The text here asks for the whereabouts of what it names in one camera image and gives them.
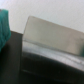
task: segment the white surface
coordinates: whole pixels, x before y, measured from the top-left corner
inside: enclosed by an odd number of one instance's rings
[[[84,0],[0,0],[10,28],[23,33],[30,15],[84,32]]]

